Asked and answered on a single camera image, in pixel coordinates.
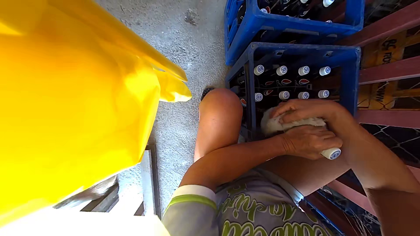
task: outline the concrete floor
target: concrete floor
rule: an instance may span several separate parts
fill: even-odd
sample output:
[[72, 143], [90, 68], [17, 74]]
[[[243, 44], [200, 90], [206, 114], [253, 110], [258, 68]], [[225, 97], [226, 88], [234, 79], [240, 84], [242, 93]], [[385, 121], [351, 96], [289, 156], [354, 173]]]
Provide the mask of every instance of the concrete floor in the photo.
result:
[[[162, 211], [193, 163], [198, 104], [207, 85], [223, 87], [227, 72], [223, 46], [226, 0], [96, 0], [154, 46], [187, 75], [188, 102], [160, 102], [151, 135], [157, 147]], [[124, 182], [138, 183], [136, 170]]]

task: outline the leg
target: leg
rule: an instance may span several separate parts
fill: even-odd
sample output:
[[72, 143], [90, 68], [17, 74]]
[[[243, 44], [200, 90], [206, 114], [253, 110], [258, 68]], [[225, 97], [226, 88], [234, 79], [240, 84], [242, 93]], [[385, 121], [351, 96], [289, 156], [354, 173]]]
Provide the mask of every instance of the leg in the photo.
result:
[[210, 91], [199, 106], [194, 161], [216, 149], [238, 143], [242, 105], [229, 89]]
[[344, 157], [309, 160], [289, 155], [273, 158], [261, 167], [289, 182], [305, 197], [350, 169]]

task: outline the person's hand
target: person's hand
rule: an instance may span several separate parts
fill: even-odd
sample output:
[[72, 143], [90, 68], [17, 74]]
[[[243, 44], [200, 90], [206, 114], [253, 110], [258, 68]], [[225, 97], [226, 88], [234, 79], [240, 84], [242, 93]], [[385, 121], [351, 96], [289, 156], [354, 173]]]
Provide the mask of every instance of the person's hand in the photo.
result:
[[343, 141], [324, 127], [298, 126], [279, 135], [287, 155], [304, 157], [311, 160], [324, 158], [324, 150], [343, 145]]
[[335, 121], [338, 116], [340, 116], [339, 119], [352, 119], [352, 115], [338, 103], [321, 99], [293, 99], [288, 102], [281, 102], [271, 111], [270, 118], [277, 117], [285, 112], [288, 112], [288, 114], [285, 114], [279, 120], [280, 123], [290, 123], [312, 117], [320, 117], [326, 121]]

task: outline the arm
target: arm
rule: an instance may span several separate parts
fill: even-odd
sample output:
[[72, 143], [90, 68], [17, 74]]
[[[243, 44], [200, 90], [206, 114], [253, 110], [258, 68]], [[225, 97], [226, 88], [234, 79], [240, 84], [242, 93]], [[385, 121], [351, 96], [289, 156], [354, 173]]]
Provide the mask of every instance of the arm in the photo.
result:
[[321, 151], [341, 147], [341, 144], [334, 133], [324, 128], [296, 127], [272, 138], [234, 144], [208, 153], [188, 169], [180, 186], [194, 184], [215, 191], [217, 186], [238, 178], [273, 157], [297, 155], [318, 159], [323, 158]]
[[294, 112], [285, 115], [282, 122], [322, 117], [343, 140], [341, 149], [345, 155], [339, 158], [346, 158], [360, 180], [381, 221], [384, 234], [393, 234], [397, 229], [399, 232], [407, 230], [410, 232], [408, 235], [415, 232], [417, 226], [412, 222], [418, 221], [420, 213], [420, 184], [393, 152], [335, 102], [292, 100], [280, 106], [272, 116], [288, 110]]

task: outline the person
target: person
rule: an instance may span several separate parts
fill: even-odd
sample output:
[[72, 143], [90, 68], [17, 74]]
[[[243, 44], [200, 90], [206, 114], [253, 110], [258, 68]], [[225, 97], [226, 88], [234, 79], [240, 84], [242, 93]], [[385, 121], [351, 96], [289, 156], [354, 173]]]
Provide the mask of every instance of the person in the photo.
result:
[[[406, 165], [338, 103], [282, 102], [280, 122], [321, 117], [321, 127], [299, 126], [265, 140], [238, 143], [243, 108], [228, 89], [214, 89], [199, 105], [194, 164], [163, 216], [171, 236], [331, 235], [298, 207], [305, 196], [350, 168], [372, 205], [381, 231], [420, 235], [420, 184]], [[320, 155], [340, 147], [335, 160]]]

